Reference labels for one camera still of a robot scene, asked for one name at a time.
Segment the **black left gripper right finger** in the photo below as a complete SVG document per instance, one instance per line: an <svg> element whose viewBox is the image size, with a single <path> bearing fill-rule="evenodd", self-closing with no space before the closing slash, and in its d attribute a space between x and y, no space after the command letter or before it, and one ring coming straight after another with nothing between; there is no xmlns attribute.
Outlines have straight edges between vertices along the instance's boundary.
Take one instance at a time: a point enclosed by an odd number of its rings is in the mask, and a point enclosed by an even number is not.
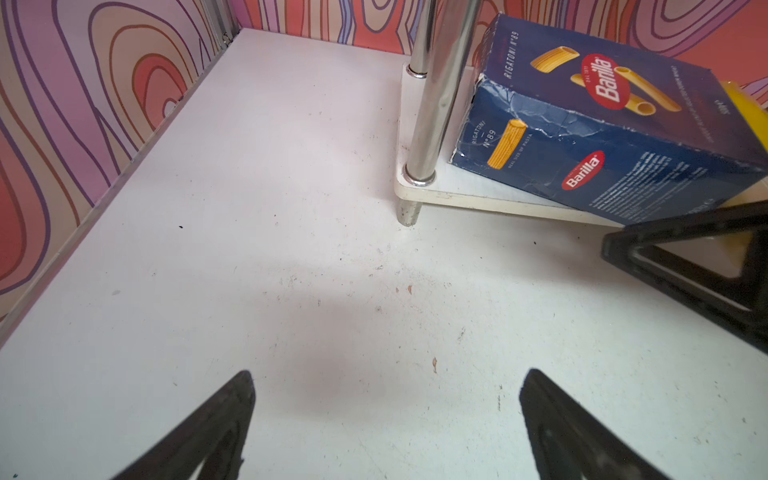
<svg viewBox="0 0 768 480"><path fill-rule="evenodd" d="M519 401L542 479L665 479L554 381L528 371Z"/></svg>

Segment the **yellow Pastatime spaghetti bag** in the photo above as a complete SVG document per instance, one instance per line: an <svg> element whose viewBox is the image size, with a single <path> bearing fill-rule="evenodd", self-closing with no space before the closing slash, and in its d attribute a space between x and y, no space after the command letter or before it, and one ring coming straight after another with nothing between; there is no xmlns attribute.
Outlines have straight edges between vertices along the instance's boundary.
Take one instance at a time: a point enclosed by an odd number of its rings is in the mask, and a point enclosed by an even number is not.
<svg viewBox="0 0 768 480"><path fill-rule="evenodd" d="M768 149L768 116L752 97L747 95L737 83L722 82L724 90L730 100L736 106L753 133L756 135L765 150Z"/></svg>

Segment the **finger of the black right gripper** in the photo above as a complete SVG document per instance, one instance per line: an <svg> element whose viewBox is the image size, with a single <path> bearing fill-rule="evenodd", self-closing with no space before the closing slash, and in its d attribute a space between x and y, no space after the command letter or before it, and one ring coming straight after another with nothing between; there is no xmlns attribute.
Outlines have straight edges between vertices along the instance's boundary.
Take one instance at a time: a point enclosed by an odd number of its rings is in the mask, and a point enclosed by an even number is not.
<svg viewBox="0 0 768 480"><path fill-rule="evenodd" d="M663 243L750 233L740 273L716 273L661 247ZM767 202L629 225L606 235L601 257L767 352Z"/></svg>

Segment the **blue Barilla rigatoni box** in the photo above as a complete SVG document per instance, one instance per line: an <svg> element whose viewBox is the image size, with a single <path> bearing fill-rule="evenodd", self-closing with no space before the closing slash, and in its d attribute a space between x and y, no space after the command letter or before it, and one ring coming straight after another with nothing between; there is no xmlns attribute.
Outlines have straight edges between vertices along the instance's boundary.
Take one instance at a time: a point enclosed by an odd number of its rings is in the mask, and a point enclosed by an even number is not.
<svg viewBox="0 0 768 480"><path fill-rule="evenodd" d="M454 166L629 225L714 209L767 153L702 67L504 14L474 61Z"/></svg>

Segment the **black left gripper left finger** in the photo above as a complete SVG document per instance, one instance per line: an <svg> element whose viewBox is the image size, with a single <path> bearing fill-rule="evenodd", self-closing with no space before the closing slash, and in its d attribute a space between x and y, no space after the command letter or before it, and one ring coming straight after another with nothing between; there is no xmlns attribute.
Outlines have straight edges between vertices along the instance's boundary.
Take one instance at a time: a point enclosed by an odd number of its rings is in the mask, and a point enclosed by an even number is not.
<svg viewBox="0 0 768 480"><path fill-rule="evenodd" d="M236 479L256 404L251 373L242 370L118 479Z"/></svg>

